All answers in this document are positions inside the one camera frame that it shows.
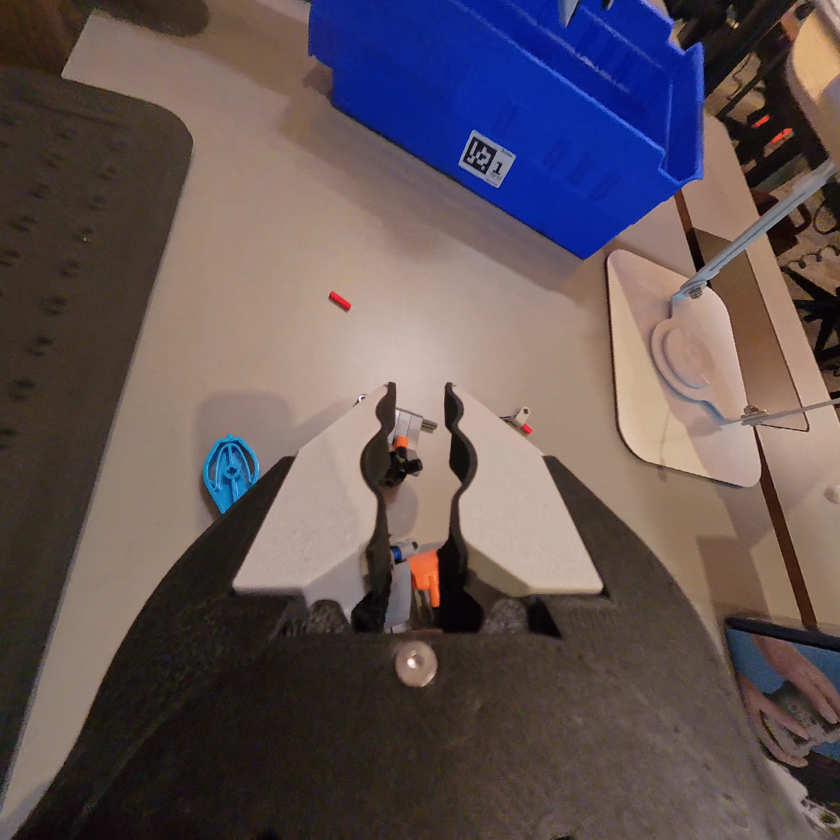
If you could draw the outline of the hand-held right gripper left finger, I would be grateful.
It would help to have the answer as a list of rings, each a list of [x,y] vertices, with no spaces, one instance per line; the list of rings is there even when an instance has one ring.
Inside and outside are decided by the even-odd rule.
[[[239,595],[339,604],[359,631],[381,631],[392,590],[382,493],[396,385],[370,392],[293,459],[233,581]]]

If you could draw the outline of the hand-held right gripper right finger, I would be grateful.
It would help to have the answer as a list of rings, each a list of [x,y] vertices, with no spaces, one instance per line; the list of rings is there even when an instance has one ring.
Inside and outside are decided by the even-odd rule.
[[[506,596],[599,595],[591,555],[543,452],[461,386],[444,389],[458,481],[444,545],[444,597],[469,578]]]

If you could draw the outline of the grey orange brick assembly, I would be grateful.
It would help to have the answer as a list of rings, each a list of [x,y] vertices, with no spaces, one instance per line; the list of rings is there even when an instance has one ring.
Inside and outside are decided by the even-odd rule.
[[[389,461],[382,485],[399,487],[407,477],[419,476],[423,462],[417,455],[421,433],[433,433],[438,424],[401,408],[395,410],[395,424],[388,437]]]

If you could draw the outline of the light blue brick separator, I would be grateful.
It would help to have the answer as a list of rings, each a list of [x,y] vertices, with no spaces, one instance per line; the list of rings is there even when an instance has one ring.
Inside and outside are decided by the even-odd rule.
[[[256,484],[260,474],[255,451],[232,434],[219,438],[203,463],[204,488],[221,515]]]

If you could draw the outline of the blue storage bin with tag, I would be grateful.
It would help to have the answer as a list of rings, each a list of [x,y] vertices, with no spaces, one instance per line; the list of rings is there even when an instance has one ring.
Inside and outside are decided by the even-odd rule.
[[[663,104],[635,111],[573,33],[558,2],[317,1],[308,47],[335,108],[585,259],[687,172]]]

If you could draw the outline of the white stand base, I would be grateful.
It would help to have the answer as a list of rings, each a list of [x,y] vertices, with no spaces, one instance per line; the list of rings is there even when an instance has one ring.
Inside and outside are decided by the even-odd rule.
[[[628,303],[622,292],[615,296],[611,294],[606,260],[605,274],[616,424],[625,445],[636,457],[654,466],[735,487],[756,485],[762,469],[755,432],[759,427],[779,426],[735,424],[734,427],[712,428],[706,432],[692,431],[692,405],[668,393],[667,386],[656,376],[631,366],[639,361],[642,348],[639,338],[628,334],[627,329],[637,323],[644,325],[647,319],[640,313],[643,306]],[[795,389],[790,366],[782,352],[748,250],[740,255],[738,261],[726,266],[712,282],[711,288],[726,304],[737,350],[743,352],[742,371],[748,392],[747,402],[766,406],[769,413],[783,411],[784,404],[794,401],[807,405]],[[800,423],[797,429],[779,428],[807,431],[807,416],[808,413],[791,418]]]

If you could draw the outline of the blue robot kit box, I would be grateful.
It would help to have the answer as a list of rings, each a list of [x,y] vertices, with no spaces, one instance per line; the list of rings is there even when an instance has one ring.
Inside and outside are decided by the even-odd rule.
[[[794,824],[838,838],[838,626],[732,616],[724,627],[745,714]]]

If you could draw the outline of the black dimpled mat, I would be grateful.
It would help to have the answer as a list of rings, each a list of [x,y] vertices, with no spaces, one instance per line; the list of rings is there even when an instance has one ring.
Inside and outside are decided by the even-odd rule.
[[[15,67],[1,131],[4,787],[193,137],[148,101]]]

